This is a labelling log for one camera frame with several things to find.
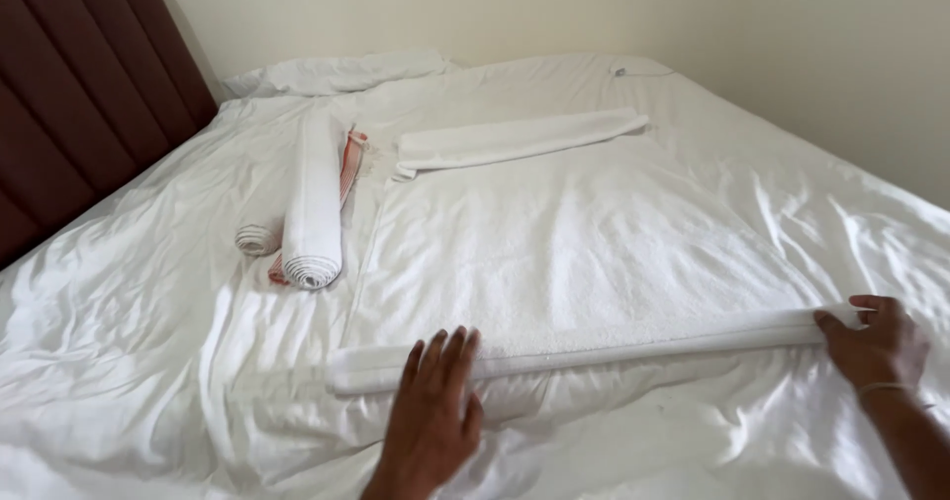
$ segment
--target headboard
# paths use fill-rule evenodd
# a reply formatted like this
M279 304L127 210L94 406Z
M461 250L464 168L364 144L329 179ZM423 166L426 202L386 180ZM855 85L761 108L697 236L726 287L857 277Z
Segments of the headboard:
M0 0L0 268L216 111L162 0Z

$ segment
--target white bed sheet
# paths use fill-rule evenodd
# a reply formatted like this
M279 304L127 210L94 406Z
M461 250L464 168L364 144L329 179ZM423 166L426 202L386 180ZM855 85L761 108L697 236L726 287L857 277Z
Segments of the white bed sheet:
M627 76L616 77L619 68ZM255 103L270 101L286 103ZM317 293L270 285L267 261L245 259L231 242L240 187L279 154L230 137L302 101L226 110L110 214L5 272L4 492L355 496L379 456L391 395L330 396L323 363L339 344L394 166L389 143L406 131L624 105L648 114L648 134L828 303L858 292L904 298L936 341L924 393L950 422L948 213L659 64L542 57L335 98L378 148L343 210L344 270ZM625 361L474 387L486 411L482 443L443 498L903 497L820 347Z

